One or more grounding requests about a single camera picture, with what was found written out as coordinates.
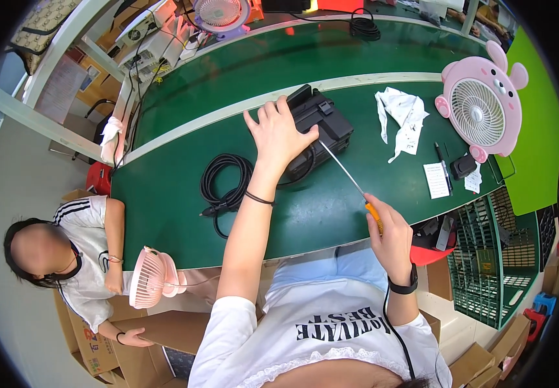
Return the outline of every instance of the white t-shirt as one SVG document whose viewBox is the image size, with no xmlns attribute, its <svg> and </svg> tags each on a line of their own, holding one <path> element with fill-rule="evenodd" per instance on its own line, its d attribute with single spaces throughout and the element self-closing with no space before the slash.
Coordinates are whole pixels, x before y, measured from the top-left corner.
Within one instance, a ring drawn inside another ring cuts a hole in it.
<svg viewBox="0 0 559 388">
<path fill-rule="evenodd" d="M 115 292 L 105 287 L 109 251 L 105 234 L 107 196 L 92 196 L 70 201 L 57 209 L 53 222 L 59 225 L 78 251 L 77 268 L 61 281 L 61 296 L 66 304 L 88 322 L 97 333 L 98 325 L 114 313 L 107 299 Z M 122 293 L 128 295 L 132 271 L 124 271 Z"/>
<path fill-rule="evenodd" d="M 257 327 L 249 300 L 215 302 L 196 355 L 189 388 L 258 388 L 281 373 L 322 360 L 354 359 L 409 379 L 400 342 L 382 316 L 385 294 L 352 279 L 295 284 L 267 294 L 267 315 Z M 420 314 L 395 327 L 416 377 L 452 386 L 452 375 L 431 327 Z"/>
</svg>

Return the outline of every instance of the desk fan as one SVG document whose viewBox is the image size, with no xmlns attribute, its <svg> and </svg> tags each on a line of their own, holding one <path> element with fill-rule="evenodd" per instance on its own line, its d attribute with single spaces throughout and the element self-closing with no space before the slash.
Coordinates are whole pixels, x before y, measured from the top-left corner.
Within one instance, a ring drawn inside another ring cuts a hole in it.
<svg viewBox="0 0 559 388">
<path fill-rule="evenodd" d="M 156 305 L 161 295 L 173 297 L 187 290 L 187 278 L 174 260 L 148 246 L 139 253 L 130 284 L 128 304 L 139 309 Z"/>
<path fill-rule="evenodd" d="M 516 91 L 527 86 L 527 70 L 515 63 L 508 71 L 508 58 L 493 41 L 486 42 L 493 62 L 468 57 L 447 65 L 441 73 L 444 93 L 435 98 L 439 113 L 470 145 L 478 163 L 489 154 L 509 156 L 521 130 L 521 102 Z"/>
<path fill-rule="evenodd" d="M 251 12 L 248 0 L 197 0 L 193 9 L 198 25 L 217 35 L 217 40 L 249 32 L 249 27 L 244 25 Z"/>
</svg>

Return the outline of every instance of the orange screwdriver handle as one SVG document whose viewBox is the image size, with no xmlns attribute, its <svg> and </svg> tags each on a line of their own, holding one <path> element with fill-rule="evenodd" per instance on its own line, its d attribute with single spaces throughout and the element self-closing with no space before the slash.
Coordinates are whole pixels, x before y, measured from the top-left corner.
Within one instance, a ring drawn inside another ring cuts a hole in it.
<svg viewBox="0 0 559 388">
<path fill-rule="evenodd" d="M 377 222 L 377 226 L 379 227 L 379 233 L 383 235 L 383 222 L 381 222 L 381 217 L 379 217 L 379 213 L 370 202 L 366 202 L 366 209 L 372 214 L 372 217 L 375 218 Z"/>
</svg>

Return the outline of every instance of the lace trim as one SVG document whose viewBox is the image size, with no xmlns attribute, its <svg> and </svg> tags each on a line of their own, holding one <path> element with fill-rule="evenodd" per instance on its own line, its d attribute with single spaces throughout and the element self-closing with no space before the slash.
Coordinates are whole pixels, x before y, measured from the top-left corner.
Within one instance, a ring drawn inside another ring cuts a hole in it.
<svg viewBox="0 0 559 388">
<path fill-rule="evenodd" d="M 365 361 L 370 364 L 375 364 L 382 366 L 386 369 L 391 370 L 400 376 L 403 380 L 409 378 L 409 370 L 404 366 L 398 364 L 394 361 L 385 360 L 381 357 L 377 351 L 367 351 L 360 349 L 355 353 L 353 348 L 331 348 L 327 353 L 321 354 L 317 351 L 312 352 L 309 357 L 298 358 L 297 360 L 292 360 L 289 362 L 284 362 L 283 364 L 274 365 L 269 368 L 264 368 L 264 370 L 247 377 L 244 382 L 238 384 L 237 388 L 260 388 L 263 384 L 268 381 L 274 381 L 276 377 L 282 373 L 288 372 L 291 369 L 298 368 L 299 366 L 304 366 L 308 364 L 314 364 L 318 361 L 323 360 L 340 360 L 344 358 L 349 358 L 353 360 Z"/>
</svg>

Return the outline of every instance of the bracelet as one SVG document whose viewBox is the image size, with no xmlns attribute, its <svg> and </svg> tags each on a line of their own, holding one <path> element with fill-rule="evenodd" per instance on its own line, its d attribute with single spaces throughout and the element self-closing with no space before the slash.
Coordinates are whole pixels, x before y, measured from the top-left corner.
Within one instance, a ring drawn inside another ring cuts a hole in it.
<svg viewBox="0 0 559 388">
<path fill-rule="evenodd" d="M 110 263 L 124 263 L 124 260 L 119 259 L 112 254 L 109 255 L 109 258 L 107 260 L 109 260 Z"/>
<path fill-rule="evenodd" d="M 248 196 L 249 198 L 251 198 L 251 199 L 257 201 L 257 202 L 260 202 L 261 204 L 271 205 L 271 207 L 273 207 L 273 206 L 276 205 L 275 201 L 269 202 L 269 201 L 267 201 L 267 200 L 258 198 L 258 197 L 256 197 L 255 195 L 253 195 L 252 193 L 250 193 L 249 191 L 245 191 L 245 195 Z"/>
<path fill-rule="evenodd" d="M 118 334 L 115 335 L 115 340 L 120 344 L 120 345 L 124 345 L 122 342 L 120 342 L 120 334 L 126 334 L 124 331 L 119 332 Z"/>
</svg>

